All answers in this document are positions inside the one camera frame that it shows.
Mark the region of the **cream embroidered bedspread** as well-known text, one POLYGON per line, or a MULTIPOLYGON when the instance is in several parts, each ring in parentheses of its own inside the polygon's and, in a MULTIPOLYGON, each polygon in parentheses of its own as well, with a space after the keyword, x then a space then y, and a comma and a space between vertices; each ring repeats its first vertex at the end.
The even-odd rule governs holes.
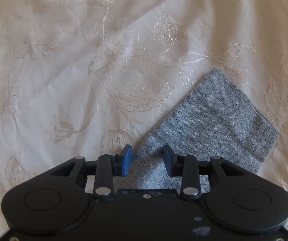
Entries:
POLYGON ((288 0, 0 0, 0 202, 137 146, 214 67, 279 131, 260 175, 288 191, 288 0))

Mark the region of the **grey speckled pants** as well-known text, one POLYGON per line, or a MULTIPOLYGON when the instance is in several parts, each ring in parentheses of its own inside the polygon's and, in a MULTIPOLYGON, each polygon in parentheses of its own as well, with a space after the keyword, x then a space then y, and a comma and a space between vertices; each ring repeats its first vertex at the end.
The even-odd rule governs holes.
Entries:
POLYGON ((120 240, 288 240, 288 193, 256 173, 279 132, 213 69, 148 133, 129 175, 120 240), (169 145, 175 177, 162 157, 169 145))

